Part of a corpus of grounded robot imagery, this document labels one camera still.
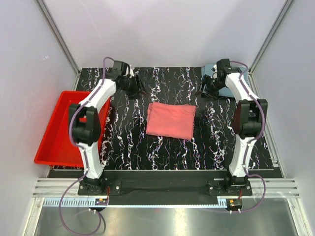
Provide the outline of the pink t shirt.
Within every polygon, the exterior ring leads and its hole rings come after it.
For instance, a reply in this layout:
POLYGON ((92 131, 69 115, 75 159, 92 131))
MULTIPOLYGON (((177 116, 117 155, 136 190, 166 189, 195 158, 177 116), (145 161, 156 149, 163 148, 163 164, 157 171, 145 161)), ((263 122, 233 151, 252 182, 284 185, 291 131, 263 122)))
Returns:
POLYGON ((168 105, 159 102, 150 103, 146 134, 183 140, 193 138, 194 105, 168 105))

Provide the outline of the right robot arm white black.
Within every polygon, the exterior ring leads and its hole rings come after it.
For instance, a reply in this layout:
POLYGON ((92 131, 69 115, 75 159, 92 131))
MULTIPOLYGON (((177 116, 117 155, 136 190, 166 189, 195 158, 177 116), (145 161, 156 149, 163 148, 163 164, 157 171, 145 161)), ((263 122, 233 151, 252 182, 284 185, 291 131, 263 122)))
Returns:
POLYGON ((213 66, 213 74, 203 75, 196 96, 216 97, 219 90, 230 89, 237 106, 233 116, 232 128, 235 146, 232 161, 223 180, 209 182, 209 190, 240 196, 249 193, 249 162, 252 149, 265 129, 268 102, 260 99, 244 79, 244 71, 232 66, 229 59, 220 59, 213 66))

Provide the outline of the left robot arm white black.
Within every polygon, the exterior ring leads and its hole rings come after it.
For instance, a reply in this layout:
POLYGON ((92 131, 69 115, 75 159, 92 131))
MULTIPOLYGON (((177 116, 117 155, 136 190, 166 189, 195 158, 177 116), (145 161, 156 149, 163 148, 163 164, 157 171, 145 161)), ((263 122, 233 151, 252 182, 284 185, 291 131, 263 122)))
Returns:
POLYGON ((109 191, 98 150, 102 133, 99 114, 118 90, 125 91, 128 98, 146 94, 142 81, 131 66, 114 60, 111 68, 103 70, 102 78, 90 94, 78 104, 69 106, 69 140, 78 148, 83 161, 84 174, 78 179, 82 194, 100 195, 109 191))

